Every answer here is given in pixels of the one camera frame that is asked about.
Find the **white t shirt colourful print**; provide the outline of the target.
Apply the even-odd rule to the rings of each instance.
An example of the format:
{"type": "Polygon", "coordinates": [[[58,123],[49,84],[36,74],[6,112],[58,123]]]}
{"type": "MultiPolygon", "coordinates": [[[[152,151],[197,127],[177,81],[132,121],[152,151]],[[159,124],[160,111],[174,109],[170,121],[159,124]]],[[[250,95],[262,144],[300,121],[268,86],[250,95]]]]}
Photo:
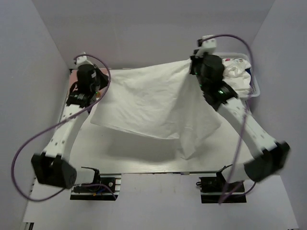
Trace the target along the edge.
{"type": "Polygon", "coordinates": [[[223,58],[223,80],[230,85],[240,98],[247,98],[251,91],[251,64],[242,58],[223,58]]]}

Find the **white t shirt robot print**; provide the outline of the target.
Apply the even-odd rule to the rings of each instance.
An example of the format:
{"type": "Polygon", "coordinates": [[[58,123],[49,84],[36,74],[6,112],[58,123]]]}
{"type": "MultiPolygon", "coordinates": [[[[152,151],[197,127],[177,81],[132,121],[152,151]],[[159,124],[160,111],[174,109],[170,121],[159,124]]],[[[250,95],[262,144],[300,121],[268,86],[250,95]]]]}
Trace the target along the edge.
{"type": "Polygon", "coordinates": [[[189,158],[221,125],[205,101],[190,60],[111,71],[91,123],[139,136],[174,140],[189,158]]]}

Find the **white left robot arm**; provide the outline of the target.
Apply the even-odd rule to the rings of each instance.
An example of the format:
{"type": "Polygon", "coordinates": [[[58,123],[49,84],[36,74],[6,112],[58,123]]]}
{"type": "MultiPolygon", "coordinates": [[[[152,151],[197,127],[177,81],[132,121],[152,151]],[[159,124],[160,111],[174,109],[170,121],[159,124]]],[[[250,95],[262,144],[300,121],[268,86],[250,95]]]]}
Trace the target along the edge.
{"type": "Polygon", "coordinates": [[[77,65],[76,89],[70,89],[60,125],[42,153],[34,154],[31,164],[40,184],[71,189],[85,184],[90,191],[101,187],[99,170],[91,167],[75,169],[70,154],[76,137],[96,102],[96,94],[108,85],[108,77],[90,61],[77,65]]]}

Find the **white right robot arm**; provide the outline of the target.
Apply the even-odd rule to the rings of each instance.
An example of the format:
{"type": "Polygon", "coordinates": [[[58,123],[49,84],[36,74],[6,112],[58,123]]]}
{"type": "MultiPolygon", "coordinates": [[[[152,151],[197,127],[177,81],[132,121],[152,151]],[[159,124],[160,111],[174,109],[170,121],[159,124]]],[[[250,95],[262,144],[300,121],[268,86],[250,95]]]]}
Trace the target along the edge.
{"type": "Polygon", "coordinates": [[[223,81],[224,66],[219,56],[203,53],[190,57],[190,74],[197,76],[205,101],[242,138],[252,155],[245,163],[233,163],[217,172],[217,187],[228,191],[234,182],[252,180],[260,182],[284,168],[290,152],[286,142],[278,142],[270,136],[248,112],[235,90],[223,81]]]}

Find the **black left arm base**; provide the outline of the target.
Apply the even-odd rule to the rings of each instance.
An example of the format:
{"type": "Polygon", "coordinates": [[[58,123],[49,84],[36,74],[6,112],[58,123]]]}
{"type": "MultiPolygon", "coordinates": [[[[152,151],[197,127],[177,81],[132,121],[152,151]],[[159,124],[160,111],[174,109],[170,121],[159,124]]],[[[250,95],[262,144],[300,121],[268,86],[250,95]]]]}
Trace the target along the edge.
{"type": "Polygon", "coordinates": [[[121,174],[101,174],[100,182],[85,186],[78,184],[71,189],[70,200],[116,201],[121,186],[121,174]]]}

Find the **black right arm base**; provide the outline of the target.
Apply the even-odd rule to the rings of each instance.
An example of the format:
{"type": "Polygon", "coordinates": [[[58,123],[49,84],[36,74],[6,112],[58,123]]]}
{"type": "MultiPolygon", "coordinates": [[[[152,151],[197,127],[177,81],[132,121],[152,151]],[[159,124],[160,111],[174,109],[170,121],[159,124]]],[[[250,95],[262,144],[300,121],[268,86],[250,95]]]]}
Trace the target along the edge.
{"type": "MultiPolygon", "coordinates": [[[[202,204],[218,204],[219,198],[222,194],[223,184],[217,177],[200,177],[196,182],[196,187],[201,192],[202,204]]],[[[234,188],[237,188],[224,203],[246,203],[245,187],[242,182],[235,182],[229,185],[227,193],[231,192],[234,188]]]]}

